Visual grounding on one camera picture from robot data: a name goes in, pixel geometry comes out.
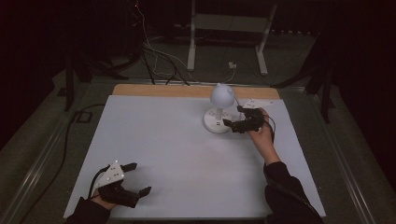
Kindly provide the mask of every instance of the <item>white table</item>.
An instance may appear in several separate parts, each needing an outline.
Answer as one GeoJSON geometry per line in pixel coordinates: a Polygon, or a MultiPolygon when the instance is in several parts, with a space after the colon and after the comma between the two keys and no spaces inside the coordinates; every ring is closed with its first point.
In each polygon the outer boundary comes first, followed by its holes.
{"type": "MultiPolygon", "coordinates": [[[[96,172],[115,160],[137,162],[137,169],[126,173],[125,189],[152,186],[152,190],[134,209],[113,209],[112,218],[245,219],[271,213],[264,198],[263,160],[248,136],[210,133],[202,123],[206,110],[213,107],[202,97],[211,87],[126,85],[118,86],[114,94],[122,94],[122,88],[132,95],[109,96],[65,217],[73,213],[80,196],[86,197],[96,172]],[[139,88],[146,92],[140,95],[165,96],[140,96],[135,92],[139,88]],[[172,90],[187,97],[176,97],[172,90]],[[190,96],[194,92],[198,97],[190,96]]],[[[248,99],[246,93],[265,97],[262,91],[235,88],[241,104],[248,99]]],[[[291,174],[302,181],[310,202],[325,216],[288,111],[282,100],[274,99],[278,97],[274,91],[266,91],[273,98],[265,109],[276,121],[277,152],[291,174]]],[[[238,119],[235,106],[230,112],[238,119]]]]}

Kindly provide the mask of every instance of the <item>floor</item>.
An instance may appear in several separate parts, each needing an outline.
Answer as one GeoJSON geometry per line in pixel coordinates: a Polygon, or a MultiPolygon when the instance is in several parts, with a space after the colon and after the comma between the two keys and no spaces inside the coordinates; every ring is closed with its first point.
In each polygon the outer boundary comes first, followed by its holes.
{"type": "MultiPolygon", "coordinates": [[[[153,49],[171,54],[169,56],[183,78],[193,85],[227,82],[231,85],[268,86],[296,75],[315,38],[307,35],[270,34],[264,57],[269,75],[263,77],[258,72],[254,45],[207,38],[198,41],[196,69],[188,73],[182,62],[187,61],[188,39],[164,40],[152,36],[149,43],[153,49]],[[228,62],[236,62],[236,69],[228,68],[228,62]]],[[[163,60],[155,63],[152,49],[147,50],[148,63],[155,67],[157,84],[164,84],[173,73],[173,66],[163,60]]],[[[122,58],[114,58],[119,63],[122,58]]],[[[118,83],[150,83],[147,67],[142,61],[122,71],[129,80],[119,81],[92,69],[91,83],[77,83],[76,101],[71,111],[85,106],[105,104],[118,83]]],[[[281,98],[290,112],[305,158],[318,187],[320,198],[327,216],[325,223],[395,223],[396,196],[382,175],[371,151],[354,122],[335,86],[332,87],[330,124],[323,122],[318,112],[319,95],[306,95],[304,85],[308,78],[279,90],[281,98]]],[[[64,86],[64,72],[54,78],[55,90],[43,101],[37,111],[14,135],[0,153],[0,213],[7,212],[11,204],[15,219],[19,220],[44,191],[56,170],[62,163],[66,127],[72,113],[64,112],[65,99],[57,96],[64,86]],[[39,180],[33,180],[34,188],[28,189],[26,197],[21,197],[22,180],[29,175],[40,152],[49,149],[47,162],[36,169],[39,180]]],[[[180,80],[169,84],[179,85],[180,80]]],[[[71,190],[78,177],[79,167],[91,143],[102,106],[89,109],[90,123],[73,123],[67,135],[65,164],[53,185],[48,188],[40,201],[29,212],[23,223],[63,223],[64,209],[71,190]]],[[[261,220],[231,222],[262,222],[261,220]]],[[[109,220],[108,223],[158,223],[161,221],[109,220]]],[[[204,220],[199,222],[222,221],[204,220]]]]}

